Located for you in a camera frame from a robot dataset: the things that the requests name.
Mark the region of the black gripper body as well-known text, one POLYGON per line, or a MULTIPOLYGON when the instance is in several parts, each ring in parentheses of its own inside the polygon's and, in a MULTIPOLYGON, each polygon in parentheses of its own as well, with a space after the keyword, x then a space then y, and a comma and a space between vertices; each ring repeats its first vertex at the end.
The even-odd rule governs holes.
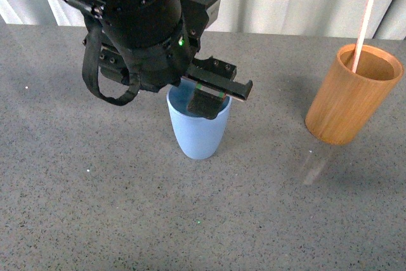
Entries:
POLYGON ((82 78, 103 98, 99 75, 127 87, 130 102, 139 91, 158 92, 182 79, 198 89, 246 100, 252 82, 237 83, 234 65, 199 60, 200 39, 218 15, 221 0, 64 0, 84 16, 87 36, 82 78))

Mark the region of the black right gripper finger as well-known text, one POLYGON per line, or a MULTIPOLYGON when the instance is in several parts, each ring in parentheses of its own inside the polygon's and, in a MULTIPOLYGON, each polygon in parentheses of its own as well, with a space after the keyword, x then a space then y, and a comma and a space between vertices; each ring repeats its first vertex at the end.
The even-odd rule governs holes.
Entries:
POLYGON ((222 93, 214 95, 195 88, 192 91, 192 97, 187 104, 187 110, 199 117, 213 120, 217 118, 218 114, 221 112, 223 102, 224 95, 222 93))

